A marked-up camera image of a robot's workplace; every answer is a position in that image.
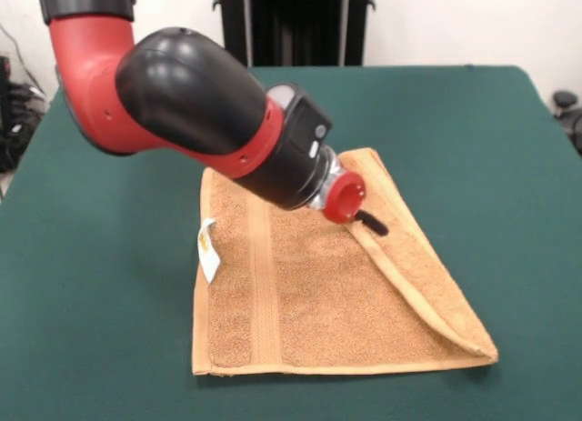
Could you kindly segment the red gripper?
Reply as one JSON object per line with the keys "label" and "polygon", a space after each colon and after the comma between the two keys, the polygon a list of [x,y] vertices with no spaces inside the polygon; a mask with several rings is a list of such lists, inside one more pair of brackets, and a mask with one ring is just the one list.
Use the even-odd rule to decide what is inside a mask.
{"label": "red gripper", "polygon": [[359,210],[365,199],[365,182],[361,175],[346,171],[332,181],[327,192],[323,215],[335,224],[350,223],[355,217],[378,236],[387,236],[388,227],[376,216]]}

